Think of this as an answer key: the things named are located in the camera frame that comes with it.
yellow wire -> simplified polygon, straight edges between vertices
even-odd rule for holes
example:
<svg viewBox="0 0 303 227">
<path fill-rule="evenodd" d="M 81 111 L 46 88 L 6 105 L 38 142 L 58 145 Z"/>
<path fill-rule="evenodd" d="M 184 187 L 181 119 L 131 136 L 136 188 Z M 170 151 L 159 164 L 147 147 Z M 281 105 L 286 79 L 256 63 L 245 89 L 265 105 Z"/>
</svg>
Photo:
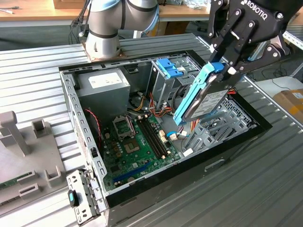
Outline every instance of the yellow wire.
<svg viewBox="0 0 303 227">
<path fill-rule="evenodd" d="M 140 106 L 138 108 L 134 109 L 135 111 L 141 110 L 141 108 L 143 106 L 143 100 L 144 100 L 144 97 L 142 97 L 142 99 L 141 99 Z"/>
</svg>

red cable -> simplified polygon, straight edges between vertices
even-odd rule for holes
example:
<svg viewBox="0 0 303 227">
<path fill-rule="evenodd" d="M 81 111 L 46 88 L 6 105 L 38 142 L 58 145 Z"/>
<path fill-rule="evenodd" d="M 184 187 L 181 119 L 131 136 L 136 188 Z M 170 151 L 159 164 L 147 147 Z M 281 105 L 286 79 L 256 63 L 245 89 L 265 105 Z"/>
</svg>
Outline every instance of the red cable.
<svg viewBox="0 0 303 227">
<path fill-rule="evenodd" d="M 101 127 L 100 127 L 100 124 L 99 124 L 99 120 L 92 111 L 90 111 L 88 109 L 85 109 L 85 110 L 87 112 L 89 112 L 91 115 L 93 115 L 93 117 L 95 118 L 95 120 L 97 122 L 98 130 L 99 130 L 99 148 L 101 148 Z"/>
</svg>

power supply label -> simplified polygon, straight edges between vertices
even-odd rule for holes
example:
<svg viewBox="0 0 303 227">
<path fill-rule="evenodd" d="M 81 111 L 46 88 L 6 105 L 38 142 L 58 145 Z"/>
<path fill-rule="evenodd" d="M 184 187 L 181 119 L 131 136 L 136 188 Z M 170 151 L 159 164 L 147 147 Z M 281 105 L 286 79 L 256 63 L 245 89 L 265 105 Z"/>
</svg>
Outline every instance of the power supply label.
<svg viewBox="0 0 303 227">
<path fill-rule="evenodd" d="M 116 72 L 89 77 L 89 82 L 92 88 L 105 87 L 112 84 L 122 83 L 119 75 Z"/>
</svg>

blue drive bracket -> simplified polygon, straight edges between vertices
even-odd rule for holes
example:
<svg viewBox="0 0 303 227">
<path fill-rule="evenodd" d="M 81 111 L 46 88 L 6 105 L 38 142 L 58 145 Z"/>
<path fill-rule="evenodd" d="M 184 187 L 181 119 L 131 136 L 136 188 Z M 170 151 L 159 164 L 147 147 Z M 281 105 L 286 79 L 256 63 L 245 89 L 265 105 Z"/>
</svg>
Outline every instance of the blue drive bracket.
<svg viewBox="0 0 303 227">
<path fill-rule="evenodd" d="M 189 109 L 189 107 L 192 105 L 195 97 L 199 94 L 201 89 L 204 89 L 206 87 L 206 80 L 208 78 L 208 75 L 215 72 L 218 73 L 222 71 L 224 68 L 224 65 L 220 62 L 215 63 L 207 63 L 197 77 L 195 78 L 193 84 L 191 85 L 188 94 L 186 97 L 182 100 L 180 106 L 177 108 L 175 115 L 173 117 L 176 125 L 185 124 L 184 120 L 184 114 Z"/>
<path fill-rule="evenodd" d="M 175 77 L 182 77 L 183 72 L 180 72 L 174 63 L 170 62 L 167 58 L 158 59 L 156 61 L 156 64 L 159 66 L 159 68 L 164 72 L 164 74 L 168 78 L 175 78 Z"/>
</svg>

blue latch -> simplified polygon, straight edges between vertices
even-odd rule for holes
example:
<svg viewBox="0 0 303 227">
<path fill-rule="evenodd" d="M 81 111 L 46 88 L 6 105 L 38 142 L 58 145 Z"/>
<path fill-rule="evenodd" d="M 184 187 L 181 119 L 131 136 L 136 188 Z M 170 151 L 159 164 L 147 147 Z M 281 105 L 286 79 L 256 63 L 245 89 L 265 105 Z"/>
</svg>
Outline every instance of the blue latch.
<svg viewBox="0 0 303 227">
<path fill-rule="evenodd" d="M 170 62 L 167 58 L 158 59 L 157 64 L 160 69 L 166 74 L 168 78 L 175 78 L 183 76 L 183 72 L 180 72 L 174 63 Z"/>
</svg>

